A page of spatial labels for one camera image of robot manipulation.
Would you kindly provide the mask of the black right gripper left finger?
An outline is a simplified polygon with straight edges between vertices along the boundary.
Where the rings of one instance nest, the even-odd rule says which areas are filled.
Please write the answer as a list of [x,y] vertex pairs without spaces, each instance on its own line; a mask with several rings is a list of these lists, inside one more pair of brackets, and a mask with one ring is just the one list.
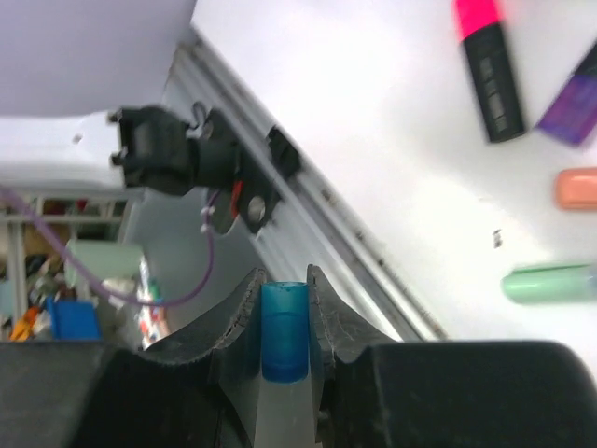
[[1,346],[5,447],[249,447],[257,415],[260,289],[251,271],[145,351],[105,342]]

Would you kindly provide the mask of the blue pen cap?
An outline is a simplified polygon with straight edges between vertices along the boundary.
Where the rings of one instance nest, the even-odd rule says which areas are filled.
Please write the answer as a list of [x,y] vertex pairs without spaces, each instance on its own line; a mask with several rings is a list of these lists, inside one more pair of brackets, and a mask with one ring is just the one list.
[[262,375],[291,384],[309,372],[309,297],[302,282],[263,285],[261,299]]

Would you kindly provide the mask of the pastel green highlighter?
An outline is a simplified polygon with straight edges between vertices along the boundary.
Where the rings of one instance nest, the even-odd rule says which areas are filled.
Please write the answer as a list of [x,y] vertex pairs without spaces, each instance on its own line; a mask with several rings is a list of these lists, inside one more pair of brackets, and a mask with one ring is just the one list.
[[578,303],[596,299],[596,264],[527,266],[501,281],[503,293],[521,305]]

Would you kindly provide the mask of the black highlighter pink tip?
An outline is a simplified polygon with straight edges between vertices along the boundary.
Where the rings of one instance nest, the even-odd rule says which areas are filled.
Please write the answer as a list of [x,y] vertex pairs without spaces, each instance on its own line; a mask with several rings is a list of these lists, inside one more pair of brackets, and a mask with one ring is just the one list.
[[523,135],[526,125],[498,3],[456,0],[452,8],[488,140],[503,143]]

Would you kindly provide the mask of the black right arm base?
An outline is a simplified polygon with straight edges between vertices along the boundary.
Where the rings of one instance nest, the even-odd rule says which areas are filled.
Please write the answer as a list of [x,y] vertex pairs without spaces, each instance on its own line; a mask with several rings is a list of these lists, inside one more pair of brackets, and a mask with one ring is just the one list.
[[224,114],[213,109],[194,124],[160,106],[123,107],[107,115],[120,149],[111,163],[128,188],[182,197],[195,187],[231,194],[231,213],[256,234],[281,195]]

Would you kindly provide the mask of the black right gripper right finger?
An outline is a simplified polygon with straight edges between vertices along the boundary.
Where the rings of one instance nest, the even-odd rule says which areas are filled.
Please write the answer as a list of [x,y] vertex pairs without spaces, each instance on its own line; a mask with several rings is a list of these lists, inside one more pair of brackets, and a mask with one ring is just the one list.
[[396,342],[307,270],[325,447],[592,447],[596,387],[554,342]]

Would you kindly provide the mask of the black highlighter purple tip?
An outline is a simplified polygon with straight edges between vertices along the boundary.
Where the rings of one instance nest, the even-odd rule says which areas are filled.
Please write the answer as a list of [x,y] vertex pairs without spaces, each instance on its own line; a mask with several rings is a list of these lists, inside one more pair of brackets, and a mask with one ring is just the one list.
[[596,127],[596,88],[596,43],[593,43],[536,128],[568,146],[583,146]]

